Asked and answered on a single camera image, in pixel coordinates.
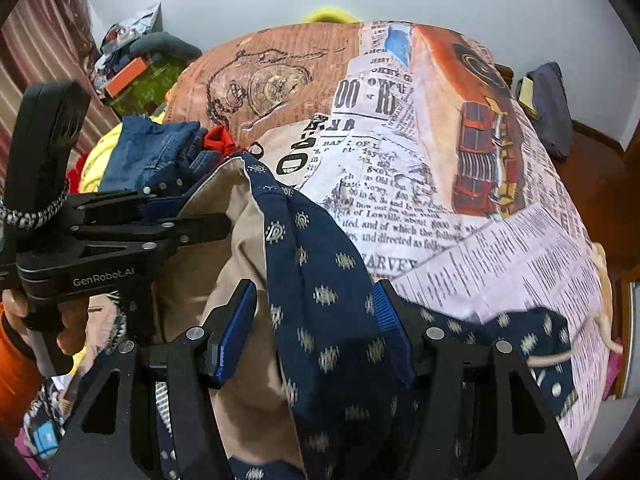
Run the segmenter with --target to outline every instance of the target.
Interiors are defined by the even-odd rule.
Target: black strap
[[[6,318],[6,314],[2,313],[2,328],[4,329],[4,333],[9,338],[9,341],[18,349],[22,355],[24,355],[27,359],[31,361],[36,361],[36,356],[33,353],[33,350],[27,343],[24,342],[24,339],[20,337],[14,327],[11,326],[9,320]]]

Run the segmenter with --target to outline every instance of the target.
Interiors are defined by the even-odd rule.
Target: navy fabric with white dots
[[[284,462],[246,464],[231,457],[234,476],[388,478],[379,457],[393,462],[404,453],[401,443],[412,430],[418,404],[386,352],[364,262],[323,208],[278,183],[251,155],[236,157],[244,162],[264,215],[271,322],[305,471]],[[420,312],[425,330],[437,326],[461,342],[488,346],[505,339],[523,358],[570,348],[566,320],[544,307],[503,314],[480,326],[410,305]],[[570,361],[532,373],[554,415],[575,401]],[[167,480],[175,480],[179,471],[166,423],[159,424],[163,470]]]

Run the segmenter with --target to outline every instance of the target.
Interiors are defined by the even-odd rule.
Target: orange box
[[[144,58],[137,57],[113,76],[113,79],[109,81],[104,89],[111,97],[116,97],[125,86],[142,74],[148,67],[149,65]]]

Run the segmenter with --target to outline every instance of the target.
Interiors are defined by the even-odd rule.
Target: orange sleeve
[[[0,303],[0,320],[4,307]],[[0,433],[14,437],[41,382],[36,363],[11,343],[0,322]]]

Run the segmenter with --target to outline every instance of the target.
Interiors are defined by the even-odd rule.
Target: red cloth
[[[220,152],[223,157],[240,150],[226,126],[214,126],[210,129],[202,139],[202,149]]]
[[[72,167],[66,174],[66,177],[69,179],[69,194],[75,194],[80,192],[80,179],[82,177],[82,170],[84,170],[84,165],[86,164],[86,160],[89,157],[89,153],[85,152],[80,155],[76,165]]]

